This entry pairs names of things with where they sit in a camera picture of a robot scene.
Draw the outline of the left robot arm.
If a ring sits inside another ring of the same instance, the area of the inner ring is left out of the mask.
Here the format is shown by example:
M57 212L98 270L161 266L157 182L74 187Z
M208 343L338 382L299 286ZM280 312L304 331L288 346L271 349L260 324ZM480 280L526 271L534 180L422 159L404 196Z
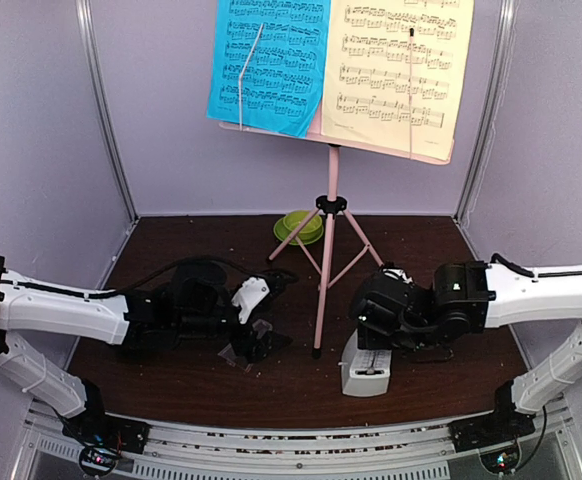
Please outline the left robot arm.
M99 388L46 360L19 331L86 337L124 352L171 350L185 340L228 339L249 364L267 358L291 340L253 314L297 282L284 269L254 272L213 256L172 262L148 275L170 272L150 291L145 280L113 290L84 290L38 281L5 266L0 256L0 369L55 409L70 430L94 444L115 433Z

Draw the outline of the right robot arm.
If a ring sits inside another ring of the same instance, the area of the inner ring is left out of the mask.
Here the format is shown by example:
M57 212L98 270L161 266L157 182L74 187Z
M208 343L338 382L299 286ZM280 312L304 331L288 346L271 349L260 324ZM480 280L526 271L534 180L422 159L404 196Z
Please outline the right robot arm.
M430 286L404 270L382 267L364 280L350 304L356 324L341 356L345 395L387 392L391 354L448 348L458 338L513 324L575 319L572 334L538 366L510 381L503 402L484 419L490 440L506 440L548 401L582 378L582 264L522 267L490 261L447 263Z

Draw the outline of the grey metronome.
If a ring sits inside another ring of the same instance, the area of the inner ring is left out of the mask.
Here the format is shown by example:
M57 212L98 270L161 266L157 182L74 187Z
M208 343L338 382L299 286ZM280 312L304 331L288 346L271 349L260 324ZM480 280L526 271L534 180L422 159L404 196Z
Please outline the grey metronome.
M389 387L391 361L391 350L360 349L358 332L354 331L339 362L342 394L358 398L384 395Z

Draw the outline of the yellow paper sheet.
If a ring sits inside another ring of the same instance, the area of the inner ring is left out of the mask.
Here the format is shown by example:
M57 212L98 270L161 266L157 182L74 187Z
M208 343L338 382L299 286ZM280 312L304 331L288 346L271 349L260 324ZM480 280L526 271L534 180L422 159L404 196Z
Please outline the yellow paper sheet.
M449 163L474 7L471 0L332 2L321 135Z

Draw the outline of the blue sheet music paper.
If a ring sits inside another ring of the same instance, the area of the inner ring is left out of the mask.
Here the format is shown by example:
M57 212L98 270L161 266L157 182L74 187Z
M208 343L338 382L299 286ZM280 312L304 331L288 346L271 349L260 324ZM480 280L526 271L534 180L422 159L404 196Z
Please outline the blue sheet music paper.
M219 1L207 116L304 137L323 95L329 1Z

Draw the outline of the pink music stand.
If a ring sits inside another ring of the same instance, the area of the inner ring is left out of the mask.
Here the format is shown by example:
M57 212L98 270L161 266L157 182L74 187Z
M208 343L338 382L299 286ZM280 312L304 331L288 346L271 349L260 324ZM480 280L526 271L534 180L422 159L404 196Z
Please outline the pink music stand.
M373 145L370 143L354 141L350 139L341 139L334 136L325 135L322 133L322 114L320 112L314 115L314 118L308 128L304 138L308 141L323 143L328 146L328 188L327 193L319 196L315 200L315 206L305 216L305 218L290 231L290 233L280 241L278 246L267 256L267 260L272 262L278 257L282 251L292 242L296 242L301 251L305 254L320 278L318 285L318 303L317 313L313 334L312 357L318 359L322 355L322 336L323 326L326 312L326 300L328 290L335 285L348 271L356 265L365 255L372 256L375 263L379 266L383 264L383 260L372 242L367 237L366 233L355 219L354 215L348 209L348 203L345 198L338 195L339 186L339 170L340 170L340 149L342 147L354 148L358 150L370 151L380 153L393 157L405 158L415 160L423 163L442 165L442 160L435 159L422 154L415 154L411 149L397 149L385 146ZM307 250L305 244L300 238L301 231L315 218L318 214L324 214L323 220L323 244L322 244L322 258L317 261L313 255ZM354 233L362 242L362 248L359 253L336 275L332 276L332 259L333 247L335 240L336 218L343 215L349 225L352 227Z

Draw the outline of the clear metronome front cover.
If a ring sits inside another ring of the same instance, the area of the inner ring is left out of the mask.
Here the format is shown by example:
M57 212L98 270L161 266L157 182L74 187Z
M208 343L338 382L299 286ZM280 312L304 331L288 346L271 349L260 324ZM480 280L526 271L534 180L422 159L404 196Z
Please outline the clear metronome front cover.
M251 325L253 333L246 337L243 343L238 342L239 352L234 349L234 345L229 342L217 356L223 359L231 367L239 368L244 372L249 372L253 365L258 361L255 360L256 340L266 331L272 331L273 326L263 320L258 319Z

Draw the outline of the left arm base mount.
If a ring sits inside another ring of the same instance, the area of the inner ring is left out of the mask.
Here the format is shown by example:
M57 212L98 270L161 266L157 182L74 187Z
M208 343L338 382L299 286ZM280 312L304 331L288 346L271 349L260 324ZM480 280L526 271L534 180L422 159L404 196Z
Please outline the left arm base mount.
M150 425L146 422L105 415L101 422L59 416L62 433L76 440L82 449L78 466L88 477L111 474L127 461L125 453L142 454Z

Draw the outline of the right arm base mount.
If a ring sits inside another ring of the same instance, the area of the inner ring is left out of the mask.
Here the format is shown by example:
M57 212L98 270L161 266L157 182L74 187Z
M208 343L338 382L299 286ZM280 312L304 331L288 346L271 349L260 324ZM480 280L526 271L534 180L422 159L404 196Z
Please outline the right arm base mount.
M487 413L448 425L456 453L477 450L482 467L490 474L513 474L522 466L519 440L536 431L534 416Z

